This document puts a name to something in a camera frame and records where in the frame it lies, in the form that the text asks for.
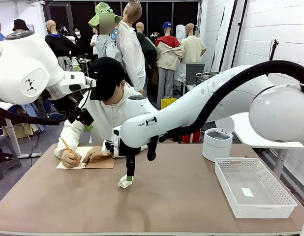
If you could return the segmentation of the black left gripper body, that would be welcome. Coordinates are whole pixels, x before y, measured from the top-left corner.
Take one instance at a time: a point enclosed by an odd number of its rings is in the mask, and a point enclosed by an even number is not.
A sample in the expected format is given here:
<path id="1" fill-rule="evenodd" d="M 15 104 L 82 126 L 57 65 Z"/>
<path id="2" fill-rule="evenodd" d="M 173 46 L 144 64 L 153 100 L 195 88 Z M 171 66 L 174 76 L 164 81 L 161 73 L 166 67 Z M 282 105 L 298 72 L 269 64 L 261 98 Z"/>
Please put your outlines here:
<path id="1" fill-rule="evenodd" d="M 79 121 L 86 126 L 90 126 L 94 121 L 93 117 L 86 108 L 77 108 L 75 111 L 73 111 L 67 116 L 67 120 L 70 123 L 73 123 L 74 121 Z"/>

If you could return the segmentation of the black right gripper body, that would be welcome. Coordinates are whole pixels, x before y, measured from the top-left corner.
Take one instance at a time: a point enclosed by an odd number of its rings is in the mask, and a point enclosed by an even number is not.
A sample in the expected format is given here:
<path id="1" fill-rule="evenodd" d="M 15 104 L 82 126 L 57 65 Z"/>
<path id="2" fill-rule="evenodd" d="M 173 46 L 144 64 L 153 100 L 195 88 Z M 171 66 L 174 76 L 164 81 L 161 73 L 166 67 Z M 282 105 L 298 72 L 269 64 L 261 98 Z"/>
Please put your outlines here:
<path id="1" fill-rule="evenodd" d="M 133 148 L 127 146 L 122 139 L 119 140 L 118 157 L 129 157 L 133 164 L 135 164 L 135 157 L 143 150 L 145 150 L 145 145 Z"/>

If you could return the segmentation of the person's left hand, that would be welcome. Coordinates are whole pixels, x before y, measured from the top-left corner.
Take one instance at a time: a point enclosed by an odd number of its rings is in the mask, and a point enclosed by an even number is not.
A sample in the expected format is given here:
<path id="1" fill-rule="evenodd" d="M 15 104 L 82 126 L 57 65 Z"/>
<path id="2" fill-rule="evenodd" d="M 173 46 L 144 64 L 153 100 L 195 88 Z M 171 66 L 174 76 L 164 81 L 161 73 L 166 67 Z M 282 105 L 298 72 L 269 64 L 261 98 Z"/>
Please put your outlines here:
<path id="1" fill-rule="evenodd" d="M 104 154 L 102 153 L 102 147 L 92 147 L 92 149 L 90 149 L 86 156 L 83 159 L 83 163 L 86 162 L 94 162 L 94 161 L 98 161 L 100 160 L 102 157 L 104 156 Z"/>

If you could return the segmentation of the person's right hand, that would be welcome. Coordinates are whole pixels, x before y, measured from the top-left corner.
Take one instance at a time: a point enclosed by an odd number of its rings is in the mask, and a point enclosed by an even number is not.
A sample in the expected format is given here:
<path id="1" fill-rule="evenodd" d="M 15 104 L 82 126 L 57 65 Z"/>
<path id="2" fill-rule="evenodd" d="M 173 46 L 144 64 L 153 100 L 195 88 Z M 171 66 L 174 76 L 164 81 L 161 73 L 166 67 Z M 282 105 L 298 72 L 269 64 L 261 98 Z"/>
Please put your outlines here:
<path id="1" fill-rule="evenodd" d="M 65 149 L 62 152 L 61 162 L 66 168 L 74 168 L 80 166 L 81 158 L 79 154 Z"/>

